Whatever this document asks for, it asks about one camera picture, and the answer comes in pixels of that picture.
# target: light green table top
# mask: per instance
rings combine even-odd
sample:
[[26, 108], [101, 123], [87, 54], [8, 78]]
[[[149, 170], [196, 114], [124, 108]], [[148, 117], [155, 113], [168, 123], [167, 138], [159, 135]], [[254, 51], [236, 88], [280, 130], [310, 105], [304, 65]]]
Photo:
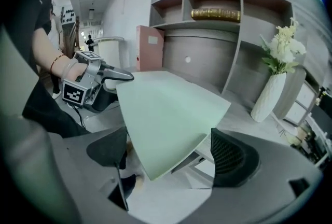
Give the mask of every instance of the light green table top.
[[133, 73], [117, 85], [121, 112], [151, 180], [185, 160], [217, 126], [230, 103], [165, 71]]

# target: floor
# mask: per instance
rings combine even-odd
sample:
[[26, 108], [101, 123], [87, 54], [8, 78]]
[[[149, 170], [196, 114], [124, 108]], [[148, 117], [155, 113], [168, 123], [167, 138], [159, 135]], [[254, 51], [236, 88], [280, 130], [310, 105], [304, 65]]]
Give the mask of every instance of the floor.
[[[80, 124], [79, 115], [61, 97], [56, 99], [60, 108], [70, 114]], [[124, 124], [118, 103], [109, 105], [100, 114], [86, 109], [79, 109], [83, 122], [90, 132], [102, 131]], [[140, 189], [135, 188], [127, 199], [129, 214], [146, 222], [157, 224], [178, 223], [197, 209], [210, 195], [211, 189], [192, 189], [195, 181], [185, 170], [167, 174], [150, 181], [145, 175], [137, 154], [133, 151], [127, 158], [127, 168], [120, 171], [122, 177], [132, 173], [143, 175], [144, 183]]]

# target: green leaf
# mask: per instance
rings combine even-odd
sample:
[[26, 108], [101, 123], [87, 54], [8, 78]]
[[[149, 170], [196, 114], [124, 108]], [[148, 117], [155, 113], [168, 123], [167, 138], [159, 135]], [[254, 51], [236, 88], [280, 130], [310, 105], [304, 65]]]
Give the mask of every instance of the green leaf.
[[287, 68], [287, 69], [286, 69], [286, 72], [287, 72], [287, 73], [294, 73], [294, 72], [295, 72], [295, 69], [292, 68], [292, 67], [291, 67], [291, 68]]
[[264, 39], [263, 35], [260, 34], [259, 36], [260, 36], [260, 38], [261, 38], [262, 41], [263, 41], [263, 45], [265, 45], [265, 46], [269, 46], [268, 43], [267, 43], [267, 41]]
[[277, 65], [278, 65], [278, 62], [273, 58], [263, 57], [262, 60], [267, 65], [273, 65], [274, 67], [277, 67]]
[[286, 68], [292, 68], [294, 66], [297, 66], [299, 63], [298, 62], [290, 62], [286, 65]]
[[276, 72], [277, 72], [276, 67], [273, 66], [273, 65], [269, 65], [269, 68], [270, 68], [271, 73], [272, 73], [273, 75], [275, 75]]
[[284, 73], [285, 69], [286, 69], [286, 65], [287, 65], [286, 63], [279, 63], [277, 73], [278, 74]]

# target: pink box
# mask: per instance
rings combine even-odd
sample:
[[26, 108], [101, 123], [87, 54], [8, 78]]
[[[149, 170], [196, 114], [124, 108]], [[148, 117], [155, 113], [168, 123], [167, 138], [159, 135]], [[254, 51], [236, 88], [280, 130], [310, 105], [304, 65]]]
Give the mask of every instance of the pink box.
[[153, 71], [162, 68], [164, 31], [153, 27], [137, 26], [136, 44], [138, 71]]

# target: hand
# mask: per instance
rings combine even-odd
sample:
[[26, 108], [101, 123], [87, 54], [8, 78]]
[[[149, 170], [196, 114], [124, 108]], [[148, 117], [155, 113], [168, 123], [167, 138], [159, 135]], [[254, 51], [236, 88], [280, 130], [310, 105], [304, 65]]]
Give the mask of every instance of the hand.
[[73, 65], [73, 67], [69, 70], [66, 79], [70, 81], [75, 81], [76, 78], [83, 74], [85, 69], [87, 69], [88, 65], [83, 63], [76, 63]]

